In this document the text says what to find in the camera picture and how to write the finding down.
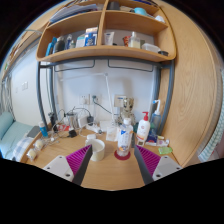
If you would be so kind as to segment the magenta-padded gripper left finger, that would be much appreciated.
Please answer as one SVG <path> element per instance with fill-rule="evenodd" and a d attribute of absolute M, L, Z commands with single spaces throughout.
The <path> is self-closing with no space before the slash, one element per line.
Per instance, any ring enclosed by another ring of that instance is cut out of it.
<path fill-rule="evenodd" d="M 68 156 L 57 156 L 44 167 L 44 170 L 76 185 L 81 185 L 91 156 L 92 146 L 87 145 Z"/>

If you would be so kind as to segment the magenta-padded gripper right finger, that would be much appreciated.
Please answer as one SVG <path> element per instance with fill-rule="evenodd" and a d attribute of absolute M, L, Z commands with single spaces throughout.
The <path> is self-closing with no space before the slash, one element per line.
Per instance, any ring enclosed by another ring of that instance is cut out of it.
<path fill-rule="evenodd" d="M 158 156 L 150 150 L 136 145 L 134 155 L 145 185 L 168 176 L 182 169 L 182 167 L 169 156 Z"/>

